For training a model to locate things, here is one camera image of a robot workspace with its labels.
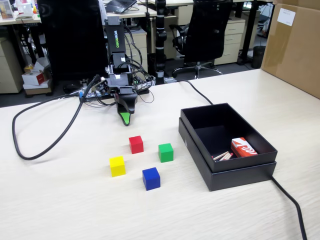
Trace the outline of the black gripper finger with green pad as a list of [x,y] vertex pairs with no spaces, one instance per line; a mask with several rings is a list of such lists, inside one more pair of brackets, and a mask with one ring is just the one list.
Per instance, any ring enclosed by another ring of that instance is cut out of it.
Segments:
[[127,106],[127,104],[124,102],[120,102],[119,100],[116,101],[116,108],[117,113],[120,116],[122,123],[125,126],[129,126],[131,122],[131,112]]

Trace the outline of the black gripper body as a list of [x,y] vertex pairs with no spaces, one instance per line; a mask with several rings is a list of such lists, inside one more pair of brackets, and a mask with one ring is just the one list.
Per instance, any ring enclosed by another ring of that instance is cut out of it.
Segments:
[[137,98],[137,93],[132,86],[120,86],[114,90],[114,98],[116,100],[135,100]]

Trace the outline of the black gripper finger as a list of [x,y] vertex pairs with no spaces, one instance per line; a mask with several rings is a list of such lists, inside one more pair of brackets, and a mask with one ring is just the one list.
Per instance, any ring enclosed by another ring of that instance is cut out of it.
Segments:
[[137,103],[137,96],[129,96],[126,100],[127,112],[130,114],[135,113],[135,105]]

